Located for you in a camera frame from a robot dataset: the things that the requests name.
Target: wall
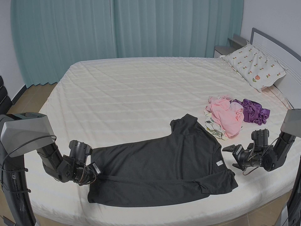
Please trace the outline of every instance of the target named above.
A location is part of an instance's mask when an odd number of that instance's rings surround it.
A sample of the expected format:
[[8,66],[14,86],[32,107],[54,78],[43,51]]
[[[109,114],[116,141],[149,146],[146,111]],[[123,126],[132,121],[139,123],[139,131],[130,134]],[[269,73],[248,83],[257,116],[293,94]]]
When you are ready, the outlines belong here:
[[253,27],[301,55],[301,0],[244,0],[240,35],[250,40]]
[[12,100],[25,85],[11,35],[11,0],[0,0],[0,75]]

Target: curtain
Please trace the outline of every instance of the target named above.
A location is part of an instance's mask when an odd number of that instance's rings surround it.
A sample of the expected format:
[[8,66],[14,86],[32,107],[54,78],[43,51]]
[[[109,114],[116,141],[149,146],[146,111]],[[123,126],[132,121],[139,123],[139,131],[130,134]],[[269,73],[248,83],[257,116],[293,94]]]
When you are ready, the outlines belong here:
[[212,57],[240,34],[243,0],[12,0],[26,86],[58,82],[78,61]]

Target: fitted sheet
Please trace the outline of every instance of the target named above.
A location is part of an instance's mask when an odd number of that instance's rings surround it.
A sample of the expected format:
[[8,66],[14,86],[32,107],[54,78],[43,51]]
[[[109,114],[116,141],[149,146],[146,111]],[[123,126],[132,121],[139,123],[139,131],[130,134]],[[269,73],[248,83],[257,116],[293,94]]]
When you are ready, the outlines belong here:
[[[78,62],[56,85],[40,113],[49,118],[57,145],[69,155],[69,141],[93,148],[167,136],[169,123],[187,113],[204,124],[209,96],[230,94],[271,110],[266,125],[243,123],[243,130],[222,147],[251,140],[251,132],[267,128],[271,143],[280,133],[287,108],[275,92],[252,88],[220,58],[120,58]],[[232,166],[231,153],[222,152],[238,187],[231,193],[160,207],[121,208],[90,204],[89,186],[61,183],[47,175],[39,155],[25,155],[30,199],[35,213],[75,226],[86,225],[211,225],[243,215],[292,187],[300,157],[300,139],[285,164],[267,172],[258,168],[247,176]]]

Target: white pillow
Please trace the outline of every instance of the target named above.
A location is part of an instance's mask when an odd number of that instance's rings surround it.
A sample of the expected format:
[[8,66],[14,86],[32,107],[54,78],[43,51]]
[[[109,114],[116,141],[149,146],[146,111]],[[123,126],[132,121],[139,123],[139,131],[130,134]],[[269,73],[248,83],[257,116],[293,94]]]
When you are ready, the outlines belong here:
[[267,57],[250,43],[222,58],[259,92],[285,75],[275,58]]

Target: pink cloth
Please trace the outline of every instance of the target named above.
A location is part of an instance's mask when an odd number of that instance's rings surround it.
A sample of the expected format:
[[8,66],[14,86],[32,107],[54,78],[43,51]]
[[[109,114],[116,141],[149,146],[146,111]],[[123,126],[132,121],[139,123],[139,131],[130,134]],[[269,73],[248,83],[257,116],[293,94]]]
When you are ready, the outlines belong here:
[[222,99],[209,98],[206,110],[211,112],[214,122],[225,130],[226,137],[237,135],[243,123],[243,106],[237,102],[230,103],[229,96],[220,96]]

